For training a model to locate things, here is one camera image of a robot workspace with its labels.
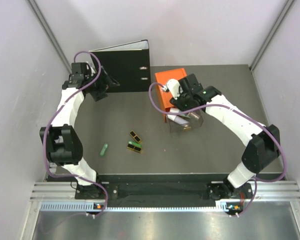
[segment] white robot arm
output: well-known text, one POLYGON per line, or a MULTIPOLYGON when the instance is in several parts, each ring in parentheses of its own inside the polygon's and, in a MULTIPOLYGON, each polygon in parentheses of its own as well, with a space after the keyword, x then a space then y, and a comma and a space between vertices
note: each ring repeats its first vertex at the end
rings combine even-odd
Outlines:
MULTIPOLYGON (((244 114, 216 88, 209 86, 203 89, 194 74, 180 80, 170 79, 161 89, 172 94, 170 102, 182 111, 207 105, 202 110, 227 126, 246 146, 242 162, 224 181, 230 190, 237 189, 245 184, 279 156, 280 153, 277 147, 272 140, 269 140, 269 137, 260 127, 234 113, 232 110, 244 114), (225 105, 228 109, 213 106, 215 104, 225 105)), ((280 134, 278 128, 271 125, 267 129, 279 142, 280 134)))
MULTIPOLYGON (((113 78, 101 67, 100 76, 97 82, 89 86, 86 90, 75 94, 66 104, 65 101, 78 89, 87 85, 96 73, 88 63, 72 63, 72 73, 69 79, 62 85, 61 100, 58 108, 63 105, 62 111, 51 123, 47 135, 46 155, 49 162, 68 170, 71 174, 80 176, 92 182, 97 181, 98 174, 93 170, 83 158, 83 146, 77 136, 73 126, 78 115, 78 110, 86 94, 91 94, 95 101, 105 98, 105 91, 109 87, 118 86, 113 78)), ((40 129, 40 137, 43 141, 45 127, 40 129)), ((80 186, 90 186, 90 182, 76 177, 80 186)))

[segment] orange box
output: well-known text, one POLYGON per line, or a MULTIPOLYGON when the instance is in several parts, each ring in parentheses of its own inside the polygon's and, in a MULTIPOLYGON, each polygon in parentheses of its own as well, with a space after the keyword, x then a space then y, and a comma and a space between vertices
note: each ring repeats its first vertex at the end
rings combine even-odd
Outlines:
MULTIPOLYGON (((187 76, 186 71, 184 68, 178 68, 170 71, 161 71, 154 74, 155 80, 165 85, 170 79, 176 79, 180 80, 187 76)), ((164 92, 162 91, 161 87, 157 85, 156 88, 156 94, 158 95, 160 107, 163 111, 169 112, 170 108, 173 108, 174 106, 170 103, 170 99, 172 98, 172 94, 170 92, 164 92)), ((166 123, 166 115, 163 114, 163 120, 166 123)))

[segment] clear plastic container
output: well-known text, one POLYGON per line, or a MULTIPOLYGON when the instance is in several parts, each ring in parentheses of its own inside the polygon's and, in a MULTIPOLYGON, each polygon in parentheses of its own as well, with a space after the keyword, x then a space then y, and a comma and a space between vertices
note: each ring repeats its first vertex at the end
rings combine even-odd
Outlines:
POLYGON ((169 123, 170 133, 190 131, 195 128, 200 128, 202 126, 202 123, 204 122, 204 119, 202 118, 201 112, 199 110, 195 111, 194 114, 196 115, 196 117, 185 117, 182 115, 178 115, 178 117, 181 119, 177 118, 174 121, 168 118, 167 115, 166 121, 169 123), (181 122, 187 121, 187 123, 178 124, 175 122, 178 122, 178 120, 180 120, 181 122))

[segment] metal frame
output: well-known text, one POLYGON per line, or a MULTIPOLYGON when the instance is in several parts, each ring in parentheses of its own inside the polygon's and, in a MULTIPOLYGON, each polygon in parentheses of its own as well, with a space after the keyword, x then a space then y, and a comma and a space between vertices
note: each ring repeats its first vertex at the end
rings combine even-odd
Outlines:
MULTIPOLYGON (((255 189, 253 181, 249 182, 252 190, 255 189)), ((296 181, 277 181, 272 183, 257 182, 258 189, 254 202, 290 202, 291 209, 300 232, 300 189, 296 181)), ((69 182, 36 182, 30 197, 28 217, 24 224, 22 240, 31 240, 38 220, 39 211, 49 211, 42 205, 80 205, 88 206, 92 203, 104 203, 104 200, 80 200, 75 199, 76 190, 71 188, 69 182)), ((221 199, 216 202, 216 207, 108 207, 106 212, 223 212, 224 203, 229 199, 221 199)), ((56 207, 53 211, 64 211, 62 207, 56 207)), ((82 212, 84 209, 73 209, 72 212, 82 212)))
POLYGON ((251 72, 253 72, 256 69, 258 63, 260 62, 260 60, 262 58, 262 56, 264 55, 264 53, 267 50, 269 44, 273 40, 273 38, 276 35, 278 29, 282 25, 283 21, 287 17, 289 11, 291 10, 291 8, 293 7, 295 2, 296 2, 296 0, 287 0, 285 2, 284 6, 283 6, 283 9, 281 10, 279 16, 275 20, 270 32, 268 33, 268 35, 265 38, 263 44, 261 45, 261 48, 259 49, 258 53, 256 54, 253 62, 251 63, 251 67, 250 67, 251 72))
POLYGON ((54 33, 52 32, 48 22, 46 21, 44 15, 42 14, 38 4, 36 3, 35 0, 26 0, 27 3, 29 4, 31 10, 33 11, 36 19, 38 20, 39 24, 43 28, 43 31, 45 32, 47 38, 51 42, 54 50, 58 54, 60 60, 62 61, 63 65, 67 69, 69 73, 71 73, 71 66, 70 63, 68 62, 65 53, 62 51, 60 44, 58 43, 54 33))

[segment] black and yellow object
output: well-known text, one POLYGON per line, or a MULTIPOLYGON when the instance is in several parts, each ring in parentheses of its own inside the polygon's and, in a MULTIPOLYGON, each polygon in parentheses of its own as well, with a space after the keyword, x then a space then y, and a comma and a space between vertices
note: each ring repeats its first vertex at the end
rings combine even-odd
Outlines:
POLYGON ((131 132, 130 132, 130 136, 133 137, 133 139, 134 139, 137 143, 140 143, 140 142, 141 142, 141 138, 138 137, 138 135, 137 135, 134 131, 131 131, 131 132))
POLYGON ((126 146, 126 148, 130 149, 132 151, 135 151, 137 153, 141 153, 141 151, 142 151, 141 147, 133 146, 132 144, 128 144, 128 146, 126 146))

